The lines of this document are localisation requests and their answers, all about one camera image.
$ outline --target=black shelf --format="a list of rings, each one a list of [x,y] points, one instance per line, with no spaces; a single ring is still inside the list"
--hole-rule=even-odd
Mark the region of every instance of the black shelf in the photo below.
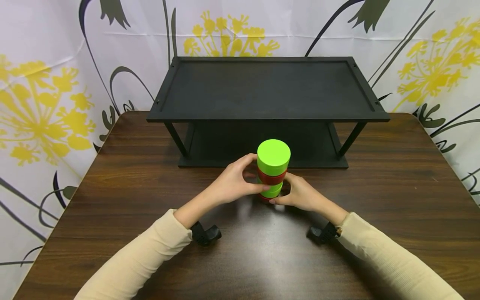
[[[224,167],[277,138],[290,168],[347,168],[367,122],[389,115],[352,57],[174,57],[148,114],[167,127],[181,167]],[[173,122],[189,123],[182,142]],[[340,146],[332,122],[356,122]]]
[[[285,121],[190,123],[185,138],[189,156],[179,167],[226,167],[246,153],[256,153],[267,139],[279,139],[291,150],[289,168],[348,168],[338,157],[340,141],[332,123],[302,122],[291,126]]]

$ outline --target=wooden table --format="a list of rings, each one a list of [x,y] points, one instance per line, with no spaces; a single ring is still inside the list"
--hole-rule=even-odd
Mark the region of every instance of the wooden table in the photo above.
[[[72,299],[116,251],[220,174],[178,168],[169,134],[146,114],[120,117],[15,299]],[[417,255],[463,297],[480,299],[480,211],[419,122],[391,116],[365,127],[347,153],[349,169],[291,171]],[[352,129],[336,127],[341,139]],[[311,222],[251,198],[221,206],[202,223],[218,225],[222,239],[186,247],[137,298],[395,299],[341,245],[306,239]]]

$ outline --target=cuff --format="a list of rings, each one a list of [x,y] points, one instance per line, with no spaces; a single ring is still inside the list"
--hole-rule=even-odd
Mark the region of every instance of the cuff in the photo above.
[[[174,216],[176,209],[169,209],[160,219],[155,221],[152,229],[169,247],[192,241],[192,231],[186,229]]]
[[[356,243],[361,240],[362,235],[372,229],[369,223],[355,213],[349,213],[338,227],[341,228],[341,235],[338,240],[341,242],[348,241],[349,243]]]

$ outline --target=lower shelf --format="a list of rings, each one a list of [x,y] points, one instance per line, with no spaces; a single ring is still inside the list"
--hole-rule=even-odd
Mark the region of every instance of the lower shelf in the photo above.
[[[291,150],[289,168],[348,168],[331,123],[288,122],[200,122],[190,123],[185,138],[188,157],[179,167],[226,167],[247,153],[256,153],[264,140],[278,139]]]

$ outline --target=stacked cylinder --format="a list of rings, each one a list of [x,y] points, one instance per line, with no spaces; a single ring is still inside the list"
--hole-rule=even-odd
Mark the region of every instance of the stacked cylinder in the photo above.
[[[280,194],[283,179],[290,161],[290,148],[280,140],[266,140],[257,149],[258,182],[270,186],[260,193],[260,199],[268,202]]]

